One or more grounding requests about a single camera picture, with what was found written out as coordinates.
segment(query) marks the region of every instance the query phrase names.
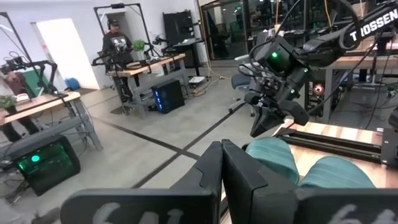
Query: blue object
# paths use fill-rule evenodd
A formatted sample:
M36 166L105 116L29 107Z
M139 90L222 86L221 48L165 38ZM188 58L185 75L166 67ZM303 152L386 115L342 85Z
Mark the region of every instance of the blue object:
M297 184L300 174L289 145L279 138L263 138L253 141L246 152L261 164Z
M231 77L231 84L232 88L236 89L240 86L248 86L251 82L251 77L242 75L242 74L235 74Z
M376 188L369 177L346 159L326 156L318 160L299 183L300 187Z
M71 90L80 89L79 81L76 78L67 78L65 80L65 83L67 84L67 87L70 88Z

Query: potted plant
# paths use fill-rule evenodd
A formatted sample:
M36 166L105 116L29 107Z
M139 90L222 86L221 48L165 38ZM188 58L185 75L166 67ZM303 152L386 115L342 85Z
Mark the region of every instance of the potted plant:
M142 55L142 51L144 51L144 49L145 49L145 42L144 42L143 40L136 40L136 41L134 41L134 43L132 43L132 46L131 46L131 47L132 47L132 49L133 49L135 52L140 52L139 54L140 54L141 58L144 58L144 56ZM142 66L145 66L145 65L147 64L147 62L146 62L145 59L140 60L139 63L140 63Z
M0 108L6 109L8 113L16 113L17 98L13 95L0 96Z

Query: metal stand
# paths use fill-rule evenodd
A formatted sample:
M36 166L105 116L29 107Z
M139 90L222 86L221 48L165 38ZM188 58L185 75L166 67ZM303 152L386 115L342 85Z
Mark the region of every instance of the metal stand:
M398 133L393 129L385 129L383 131L382 146L305 133L294 129L282 129L284 135L278 138L284 140L287 144L377 164L385 164L398 169Z

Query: black metal frame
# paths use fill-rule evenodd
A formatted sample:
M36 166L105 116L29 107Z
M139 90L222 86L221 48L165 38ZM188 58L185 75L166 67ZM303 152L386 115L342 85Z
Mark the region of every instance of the black metal frame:
M383 131L381 146L306 133L294 129L282 128L280 131L283 135L278 136L278 138L287 144L398 167L398 141L395 140L398 134L393 129L385 129Z
M3 16L4 18L7 19L9 25L11 26L12 31L14 32L15 36L17 37L19 45L21 46L22 50L24 51L23 52L24 56L30 63L32 63L32 58L30 57L28 51L26 50L24 43L22 43L21 37L19 36L17 30L15 29L14 24L12 23L10 17L8 16L8 13L0 12L0 16ZM42 85L44 87L45 93L49 93L49 89L47 88L46 84L40 79L40 75L39 75L39 72L37 71L37 69L35 67L32 67L32 68L33 68L33 71L36 73L37 77L39 78L40 85Z
M101 31L102 31L103 35L105 35L105 30L104 30L104 27L102 27L101 19L98 16L98 10L99 9L109 9L109 8L113 9L114 7L115 8L120 8L121 5L124 6L123 8L126 8L126 6L127 7L129 7L129 6L137 6L139 8L139 14L141 15L142 23L144 25L145 35L147 36L147 41L148 41L148 43L151 43L150 38L149 38L149 34L148 34L147 24L145 23L144 14L142 13L141 4L139 4L139 3L133 3L133 4L120 3L120 4L110 4L108 6L97 6L97 7L94 7L95 17L97 18L99 28L101 28ZM152 53L152 56L155 57L153 49L151 49L150 52Z

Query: glass door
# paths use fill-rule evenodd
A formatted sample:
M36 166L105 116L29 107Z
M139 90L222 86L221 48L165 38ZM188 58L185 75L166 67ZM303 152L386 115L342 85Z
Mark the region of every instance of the glass door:
M234 59L248 53L242 1L211 3L202 7L202 15L211 60Z

